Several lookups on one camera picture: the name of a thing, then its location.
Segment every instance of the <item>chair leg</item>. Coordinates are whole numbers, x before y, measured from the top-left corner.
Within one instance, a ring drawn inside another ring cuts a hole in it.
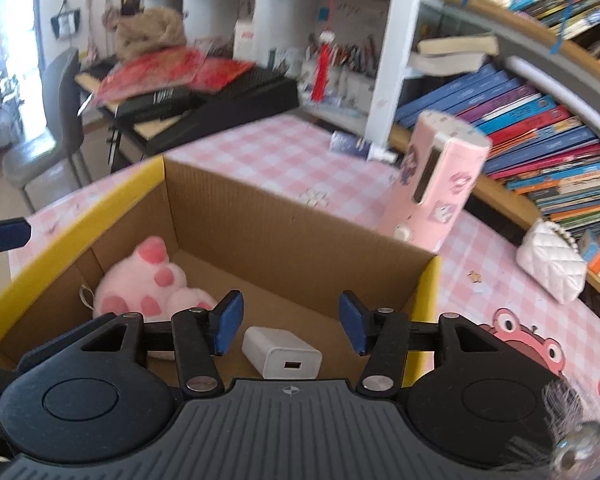
[[[71,172],[74,174],[75,181],[78,183],[78,187],[82,187],[82,181],[80,180],[80,175],[78,175],[78,169],[75,167],[73,157],[69,155],[66,158],[66,161],[69,163],[69,167],[71,168]]]
[[[93,179],[91,177],[91,173],[89,173],[89,168],[87,168],[87,161],[84,160],[84,155],[82,154],[82,150],[78,150],[77,152],[74,153],[74,155],[76,156],[76,158],[78,160],[78,166],[80,166],[80,169],[82,170],[82,174],[87,179],[87,184],[91,184],[93,182]]]
[[[31,199],[29,198],[29,193],[27,193],[27,190],[24,186],[20,188],[20,193],[22,195],[22,198],[24,199],[24,203],[27,204],[27,207],[29,208],[29,212],[32,214],[35,213],[36,208],[33,207],[33,202],[31,202]]]

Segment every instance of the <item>pink plush toy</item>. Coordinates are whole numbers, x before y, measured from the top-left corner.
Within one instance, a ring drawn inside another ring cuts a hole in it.
[[[212,310],[216,304],[204,290],[187,288],[184,271],[169,262],[164,240],[149,236],[105,274],[96,289],[93,317],[141,312],[145,321],[168,321],[181,310]]]

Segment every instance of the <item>metal screw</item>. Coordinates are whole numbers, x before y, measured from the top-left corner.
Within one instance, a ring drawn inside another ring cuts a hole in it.
[[[369,375],[362,380],[362,385],[372,392],[385,392],[394,386],[394,381],[386,375]]]
[[[192,392],[197,392],[199,394],[215,390],[217,386],[218,381],[216,381],[213,377],[206,375],[192,377],[187,381],[187,388]]]

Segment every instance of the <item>white usb charger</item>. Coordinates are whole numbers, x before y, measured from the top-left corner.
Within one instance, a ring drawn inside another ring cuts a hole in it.
[[[315,379],[322,353],[289,330],[251,326],[244,333],[242,353],[264,379]]]

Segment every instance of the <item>pink checkered tablecloth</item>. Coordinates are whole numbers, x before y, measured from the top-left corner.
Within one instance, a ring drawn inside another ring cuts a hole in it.
[[[329,140],[324,130],[282,115],[181,146],[166,156],[375,229],[397,170],[331,153]],[[12,275],[130,171],[33,215],[32,241],[10,252]],[[464,211],[440,255],[439,313],[457,312],[502,339],[525,344],[549,368],[577,378],[600,397],[600,320],[581,301],[558,304],[516,266],[512,244]]]

